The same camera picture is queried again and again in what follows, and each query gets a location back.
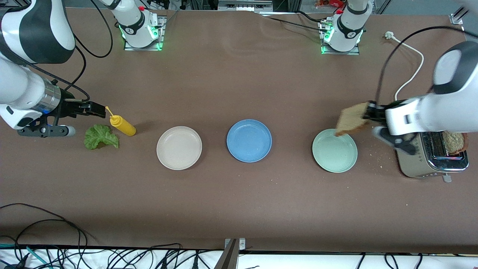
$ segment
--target red object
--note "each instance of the red object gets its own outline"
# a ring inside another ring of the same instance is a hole
[[[340,8],[344,3],[341,0],[329,0],[329,5]]]

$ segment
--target blue plate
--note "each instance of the blue plate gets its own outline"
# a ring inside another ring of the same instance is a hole
[[[229,152],[241,162],[253,163],[266,157],[272,147],[267,127],[256,120],[242,120],[234,124],[227,138]]]

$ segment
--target bottle nozzle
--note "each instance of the bottle nozzle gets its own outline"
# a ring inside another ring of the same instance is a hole
[[[106,110],[108,110],[108,112],[111,114],[111,116],[114,116],[114,115],[113,115],[113,112],[111,112],[111,110],[109,110],[109,107],[108,107],[108,106],[106,106],[105,108],[106,108]]]

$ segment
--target power plug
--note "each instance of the power plug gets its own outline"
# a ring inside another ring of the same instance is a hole
[[[385,39],[395,39],[395,36],[393,36],[393,32],[387,31],[385,33]]]

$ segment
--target lettuce leaf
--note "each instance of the lettuce leaf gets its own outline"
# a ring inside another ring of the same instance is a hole
[[[109,126],[95,124],[85,133],[85,147],[87,149],[95,149],[100,142],[106,145],[113,145],[115,148],[119,147],[119,139],[115,134],[111,133]]]

